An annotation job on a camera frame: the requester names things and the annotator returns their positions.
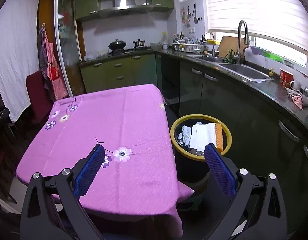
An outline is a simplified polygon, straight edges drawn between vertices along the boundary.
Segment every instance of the window blind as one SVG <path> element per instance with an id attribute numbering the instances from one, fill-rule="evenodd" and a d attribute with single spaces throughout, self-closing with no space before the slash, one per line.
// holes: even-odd
<path id="1" fill-rule="evenodd" d="M 210 32 L 237 33 L 279 42 L 308 55 L 308 14 L 299 0 L 206 0 Z"/>

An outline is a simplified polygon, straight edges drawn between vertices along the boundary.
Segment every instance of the glass door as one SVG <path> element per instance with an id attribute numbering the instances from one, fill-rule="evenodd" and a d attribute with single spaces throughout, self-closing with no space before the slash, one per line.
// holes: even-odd
<path id="1" fill-rule="evenodd" d="M 80 59 L 74 0 L 54 0 L 54 24 L 57 52 L 69 95 L 85 92 L 80 68 Z"/>

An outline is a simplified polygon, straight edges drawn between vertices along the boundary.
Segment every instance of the faucet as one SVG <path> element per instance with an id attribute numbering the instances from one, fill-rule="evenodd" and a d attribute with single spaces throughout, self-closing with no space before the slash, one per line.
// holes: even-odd
<path id="1" fill-rule="evenodd" d="M 246 21 L 241 20 L 238 24 L 238 42 L 237 42 L 237 53 L 234 56 L 234 58 L 237 60 L 237 64 L 239 64 L 241 55 L 240 55 L 240 49 L 241 49 L 241 29 L 242 29 L 242 24 L 244 24 L 244 29 L 245 29 L 245 35 L 244 35 L 244 44 L 245 45 L 250 45 L 250 40 L 248 37 L 248 29 L 247 29 L 247 24 Z"/>
<path id="2" fill-rule="evenodd" d="M 214 38 L 213 33 L 210 33 L 210 32 L 205 33 L 205 34 L 202 36 L 201 44 L 203 43 L 203 40 L 204 40 L 204 38 L 205 38 L 205 35 L 208 34 L 208 33 L 211 34 L 211 35 L 213 36 L 213 50 L 212 50 L 212 56 L 215 57 L 215 38 Z"/>

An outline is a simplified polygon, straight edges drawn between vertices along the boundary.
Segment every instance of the metal screw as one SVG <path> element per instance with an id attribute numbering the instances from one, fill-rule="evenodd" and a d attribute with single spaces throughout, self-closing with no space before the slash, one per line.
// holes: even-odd
<path id="1" fill-rule="evenodd" d="M 38 172 L 35 172 L 32 176 L 33 179 L 37 179 L 39 177 L 39 173 Z"/>
<path id="2" fill-rule="evenodd" d="M 63 174 L 63 175 L 69 175 L 70 172 L 71 172 L 70 169 L 64 169 L 64 170 L 62 170 L 62 174 Z"/>
<path id="3" fill-rule="evenodd" d="M 270 173 L 270 178 L 271 179 L 276 179 L 276 175 L 274 173 Z"/>
<path id="4" fill-rule="evenodd" d="M 246 174 L 248 174 L 248 171 L 247 171 L 247 169 L 240 169 L 239 173 L 242 174 L 242 175 L 246 175 Z"/>

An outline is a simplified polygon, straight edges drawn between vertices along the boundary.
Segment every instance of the cutting board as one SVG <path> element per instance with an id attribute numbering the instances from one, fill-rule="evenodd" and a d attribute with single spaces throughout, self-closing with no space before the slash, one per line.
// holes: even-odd
<path id="1" fill-rule="evenodd" d="M 243 49 L 245 49 L 247 45 L 244 44 L 244 39 L 241 38 L 241 47 L 240 52 L 243 53 Z M 225 57 L 228 54 L 229 50 L 233 48 L 233 51 L 237 51 L 237 38 L 230 36 L 223 36 L 221 43 L 218 47 L 219 57 Z"/>

